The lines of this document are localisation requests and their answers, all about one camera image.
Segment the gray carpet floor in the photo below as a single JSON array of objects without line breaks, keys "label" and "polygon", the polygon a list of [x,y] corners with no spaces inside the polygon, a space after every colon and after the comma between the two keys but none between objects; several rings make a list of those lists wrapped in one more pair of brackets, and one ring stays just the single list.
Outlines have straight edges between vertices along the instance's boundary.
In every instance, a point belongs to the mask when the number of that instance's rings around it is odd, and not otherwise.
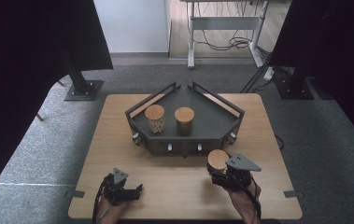
[{"label": "gray carpet floor", "polygon": [[[249,64],[129,65],[84,72],[103,80],[92,102],[65,102],[69,77],[54,84],[39,114],[0,176],[0,223],[91,223],[68,216],[106,97],[113,93],[154,93],[176,81],[195,81],[213,92],[240,92],[257,68]],[[263,84],[262,78],[257,85]],[[262,97],[303,217],[281,223],[354,223],[354,126],[336,101],[282,100],[270,83]]]}]

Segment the gray tray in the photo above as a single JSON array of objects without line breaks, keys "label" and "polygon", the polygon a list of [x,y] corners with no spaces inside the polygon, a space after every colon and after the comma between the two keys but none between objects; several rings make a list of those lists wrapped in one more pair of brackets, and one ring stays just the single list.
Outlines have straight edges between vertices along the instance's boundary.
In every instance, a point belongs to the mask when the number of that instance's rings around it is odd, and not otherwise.
[{"label": "gray tray", "polygon": [[[208,95],[215,97],[235,113],[209,99]],[[162,133],[150,131],[145,109],[131,117],[134,111],[147,103],[161,105],[164,108],[165,129]],[[187,106],[194,111],[192,133],[189,136],[177,132],[175,111],[182,106]],[[232,144],[244,117],[244,110],[197,83],[193,82],[192,86],[181,87],[174,82],[133,106],[125,114],[133,133],[133,140],[137,145],[145,144],[154,156],[186,157],[207,155],[213,149],[223,149],[225,144]]]}]

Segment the wooden cylinder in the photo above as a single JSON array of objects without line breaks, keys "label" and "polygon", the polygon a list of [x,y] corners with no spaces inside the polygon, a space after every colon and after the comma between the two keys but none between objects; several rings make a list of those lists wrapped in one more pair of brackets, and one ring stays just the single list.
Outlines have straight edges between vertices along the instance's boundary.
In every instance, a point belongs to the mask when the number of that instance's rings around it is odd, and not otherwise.
[{"label": "wooden cylinder", "polygon": [[161,105],[150,105],[145,110],[149,129],[153,133],[161,133],[165,129],[164,108]]},{"label": "wooden cylinder", "polygon": [[181,135],[190,135],[193,131],[194,111],[188,107],[180,107],[175,112],[177,132]]},{"label": "wooden cylinder", "polygon": [[214,149],[208,154],[208,164],[221,173],[226,169],[227,160],[229,155],[221,149]]}]

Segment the metal desk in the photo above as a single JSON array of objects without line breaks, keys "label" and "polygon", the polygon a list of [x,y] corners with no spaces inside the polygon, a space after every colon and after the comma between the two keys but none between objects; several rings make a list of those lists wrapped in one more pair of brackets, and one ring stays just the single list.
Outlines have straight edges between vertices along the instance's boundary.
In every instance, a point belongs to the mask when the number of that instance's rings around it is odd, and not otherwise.
[{"label": "metal desk", "polygon": [[258,67],[263,65],[261,53],[257,45],[264,19],[266,16],[269,1],[264,1],[260,16],[256,17],[195,17],[194,3],[198,2],[235,2],[232,0],[213,1],[213,0],[180,0],[181,2],[191,3],[191,36],[189,41],[188,68],[194,68],[194,31],[195,30],[254,30],[252,42],[249,49]]}]

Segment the human hand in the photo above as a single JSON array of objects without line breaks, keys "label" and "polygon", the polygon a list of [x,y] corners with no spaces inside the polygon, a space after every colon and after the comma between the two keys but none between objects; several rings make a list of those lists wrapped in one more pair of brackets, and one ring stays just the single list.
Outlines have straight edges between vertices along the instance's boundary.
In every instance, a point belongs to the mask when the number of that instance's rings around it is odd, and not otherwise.
[{"label": "human hand", "polygon": [[[240,214],[241,218],[243,218],[244,223],[246,224],[259,224],[261,221],[256,216],[256,208],[253,204],[252,200],[247,196],[247,194],[239,189],[239,190],[231,190],[224,188],[228,193],[232,200],[232,204]],[[251,184],[248,186],[247,190],[254,196],[256,199],[259,199],[259,195],[261,194],[261,187],[259,187],[255,181],[251,181]]]},{"label": "human hand", "polygon": [[128,207],[130,202],[122,202],[119,205],[113,205],[104,194],[101,195],[98,202],[98,210],[95,223],[115,224],[121,213]]}]

